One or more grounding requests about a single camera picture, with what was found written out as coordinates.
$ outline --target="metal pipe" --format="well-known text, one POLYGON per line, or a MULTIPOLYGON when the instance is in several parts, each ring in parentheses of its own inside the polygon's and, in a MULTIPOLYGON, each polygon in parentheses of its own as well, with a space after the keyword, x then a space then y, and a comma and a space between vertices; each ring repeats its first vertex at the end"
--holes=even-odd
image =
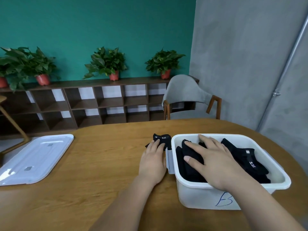
POLYGON ((306 20, 305 20, 303 26, 302 26, 301 31, 299 32, 299 35, 298 35, 298 37, 297 37, 297 39, 296 39, 296 41, 294 43, 292 51, 291 51, 291 53, 290 53, 290 55, 288 57, 287 63, 284 66, 283 72, 281 73, 281 75, 280 75, 280 77, 279 77, 279 79, 278 79, 278 81, 276 83, 276 87, 275 87, 275 89, 274 89, 274 91, 273 91, 273 93, 271 95, 271 98, 270 98, 270 100, 268 101, 268 103, 266 105, 265 111, 264 111, 264 113, 262 115, 262 118, 261 118, 261 120, 260 120, 260 122, 258 124, 257 129, 256 129, 257 132, 260 132, 261 128, 263 127, 264 122, 265 122, 265 120, 266 120, 266 118, 268 116, 268 113, 269 113, 270 109, 272 108, 272 106, 274 104, 274 100, 275 100, 274 98, 277 97, 277 96, 280 96, 279 90, 280 90, 281 84, 282 84, 283 79, 285 78, 285 76, 286 76, 286 74, 288 72, 288 69, 290 67, 290 64, 291 64, 293 58, 294 58, 294 54, 295 54, 295 52, 296 52, 296 50, 298 48, 298 45, 299 45, 300 41, 302 40, 302 37, 303 37, 303 34, 305 33, 307 24, 308 24, 308 15, 306 17, 306 20))

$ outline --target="wooden table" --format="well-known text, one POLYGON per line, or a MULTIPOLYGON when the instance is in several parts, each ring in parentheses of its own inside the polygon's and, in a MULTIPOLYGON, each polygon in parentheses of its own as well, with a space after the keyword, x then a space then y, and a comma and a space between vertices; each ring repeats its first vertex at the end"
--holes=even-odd
MULTIPOLYGON (((32 185, 0 187, 0 230, 88 230, 138 174, 153 133, 242 134, 255 140, 285 169, 288 190, 273 196, 297 219, 308 214, 308 181, 281 147, 252 131, 215 119, 99 125, 73 132, 75 140, 51 173, 32 185)), ((166 174, 148 199, 140 230, 247 230, 241 211, 188 209, 178 200, 175 176, 166 174)))

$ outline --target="wooden stool leg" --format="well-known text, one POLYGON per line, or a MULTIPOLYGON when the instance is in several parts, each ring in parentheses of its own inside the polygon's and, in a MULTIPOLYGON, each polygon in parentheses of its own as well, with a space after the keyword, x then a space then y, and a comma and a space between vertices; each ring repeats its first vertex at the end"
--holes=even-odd
POLYGON ((13 124, 13 126, 21 133, 21 135, 23 136, 23 141, 21 143, 18 143, 16 145, 14 145, 13 147, 10 147, 2 152, 0 152, 1 155, 4 155, 10 151, 13 151, 14 149, 21 147, 22 145, 25 145, 26 143, 28 143, 30 141, 29 137, 26 135, 26 133, 18 126, 18 124, 10 117, 10 115, 4 110, 4 108, 2 108, 2 106, 0 105, 0 111, 4 114, 4 116, 6 116, 6 118, 10 121, 10 123, 13 124))

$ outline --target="red flower pot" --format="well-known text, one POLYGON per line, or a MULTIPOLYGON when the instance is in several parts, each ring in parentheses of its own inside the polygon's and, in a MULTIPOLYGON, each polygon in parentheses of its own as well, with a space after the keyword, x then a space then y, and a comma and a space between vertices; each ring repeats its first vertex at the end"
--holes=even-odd
POLYGON ((109 76, 110 80, 111 81, 117 81, 119 80, 119 71, 116 70, 115 73, 112 73, 110 76, 109 76))
POLYGON ((44 85, 50 85, 50 80, 47 74, 41 74, 41 75, 37 75, 36 80, 38 82, 39 85, 44 86, 44 85))
POLYGON ((7 83, 7 80, 5 77, 0 77, 0 88, 6 88, 9 84, 7 83))
POLYGON ((170 71, 171 71, 171 69, 168 69, 164 74, 161 72, 160 77, 162 79, 168 79, 170 77, 170 71))

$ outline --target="finger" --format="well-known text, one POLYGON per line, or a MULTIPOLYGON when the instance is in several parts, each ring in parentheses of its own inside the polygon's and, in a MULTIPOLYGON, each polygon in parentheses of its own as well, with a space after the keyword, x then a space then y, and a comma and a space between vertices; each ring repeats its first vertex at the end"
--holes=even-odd
POLYGON ((201 164, 198 160, 186 155, 184 156, 184 160, 195 170, 198 171, 199 174, 202 175, 202 169, 204 168, 204 165, 201 164))
POLYGON ((208 137, 205 137, 204 135, 198 135, 198 137, 201 141, 204 142, 208 149, 217 149, 216 145, 208 137))
POLYGON ((156 141, 153 143, 153 145, 152 145, 152 147, 151 147, 151 152, 156 152, 159 142, 160 142, 160 139, 156 140, 156 141))
POLYGON ((154 143, 154 140, 152 140, 152 141, 149 143, 149 145, 148 145, 148 147, 147 147, 147 152, 146 152, 146 153, 149 153, 149 152, 151 151, 151 148, 152 148, 153 143, 154 143))
POLYGON ((216 145, 216 147, 218 147, 220 150, 225 151, 224 147, 221 145, 220 142, 218 142, 216 139, 214 139, 212 137, 209 137, 209 139, 213 141, 213 143, 216 145))
POLYGON ((165 143, 160 144, 156 150, 156 153, 162 156, 163 151, 164 151, 164 146, 165 146, 165 143))
POLYGON ((231 154, 231 152, 229 151, 229 149, 228 149, 225 145, 223 145, 223 144, 221 144, 221 145, 222 145, 222 147, 224 148, 225 152, 226 152, 229 156, 231 156, 231 157, 233 158, 233 155, 231 154))
POLYGON ((163 166, 164 166, 164 168, 167 168, 166 157, 164 157, 164 159, 163 159, 163 166))
POLYGON ((184 142, 187 146, 189 146, 191 149, 195 150, 195 152, 199 153, 202 157, 206 156, 207 149, 200 146, 199 144, 192 143, 189 141, 184 142))

